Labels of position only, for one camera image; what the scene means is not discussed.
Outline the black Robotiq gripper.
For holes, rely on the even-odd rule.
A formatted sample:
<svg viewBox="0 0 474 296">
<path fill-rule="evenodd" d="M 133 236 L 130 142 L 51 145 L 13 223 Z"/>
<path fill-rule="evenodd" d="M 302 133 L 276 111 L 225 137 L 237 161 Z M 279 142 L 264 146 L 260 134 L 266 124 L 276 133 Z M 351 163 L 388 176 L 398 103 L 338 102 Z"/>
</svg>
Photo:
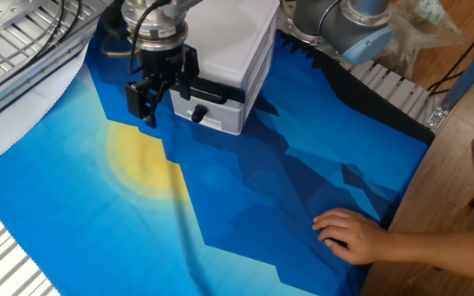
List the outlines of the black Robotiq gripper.
<svg viewBox="0 0 474 296">
<path fill-rule="evenodd" d="M 191 82 L 199 74 L 197 50 L 185 44 L 164 51 L 142 50 L 137 61 L 142 79 L 125 87 L 128 111 L 156 128 L 156 107 L 166 92 L 166 83 L 178 83 L 180 96 L 191 99 Z"/>
</svg>

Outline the person's bare hand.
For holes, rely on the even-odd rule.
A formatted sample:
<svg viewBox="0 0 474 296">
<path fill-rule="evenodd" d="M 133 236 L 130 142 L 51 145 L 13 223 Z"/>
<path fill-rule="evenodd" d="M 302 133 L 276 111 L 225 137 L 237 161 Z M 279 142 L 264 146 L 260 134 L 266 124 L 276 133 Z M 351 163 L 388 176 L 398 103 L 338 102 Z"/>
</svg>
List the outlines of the person's bare hand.
<svg viewBox="0 0 474 296">
<path fill-rule="evenodd" d="M 360 213 L 343 208 L 325 211 L 314 217 L 312 230 L 336 257 L 352 265 L 388 259 L 389 233 Z"/>
</svg>

